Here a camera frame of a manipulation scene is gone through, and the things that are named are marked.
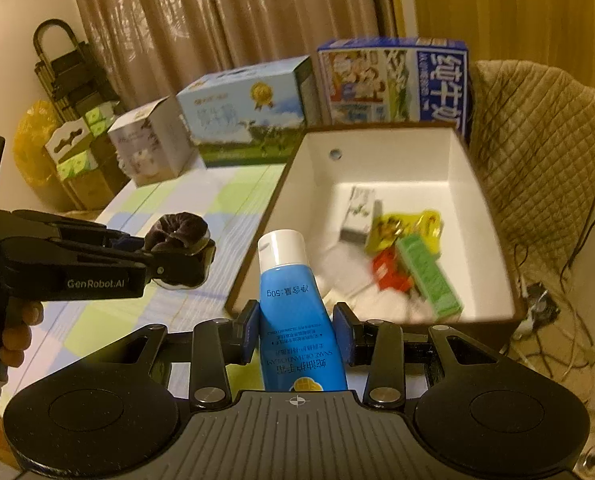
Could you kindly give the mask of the person left hand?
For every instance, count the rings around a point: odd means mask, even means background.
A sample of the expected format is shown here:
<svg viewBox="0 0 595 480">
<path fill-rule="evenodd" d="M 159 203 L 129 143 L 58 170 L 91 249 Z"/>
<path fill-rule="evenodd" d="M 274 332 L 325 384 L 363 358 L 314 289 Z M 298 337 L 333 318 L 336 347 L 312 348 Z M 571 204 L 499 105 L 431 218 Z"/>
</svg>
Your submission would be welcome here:
<svg viewBox="0 0 595 480">
<path fill-rule="evenodd" d="M 31 347 L 31 328 L 43 322 L 44 306 L 40 301 L 10 297 L 8 310 L 20 315 L 20 320 L 5 327 L 2 331 L 0 359 L 6 367 L 17 368 L 24 361 L 24 352 Z"/>
</svg>

